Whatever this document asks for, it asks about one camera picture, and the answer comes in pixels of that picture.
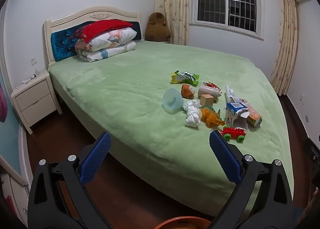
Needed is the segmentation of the person right hand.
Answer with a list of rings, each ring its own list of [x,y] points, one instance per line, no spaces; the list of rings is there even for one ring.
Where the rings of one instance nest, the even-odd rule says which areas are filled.
[[[319,188],[315,190],[315,192],[313,193],[312,199],[310,200],[306,208],[304,208],[304,211],[300,220],[303,220],[308,215],[308,213],[310,212],[310,210],[313,208],[313,206],[316,204],[318,200],[319,200]]]

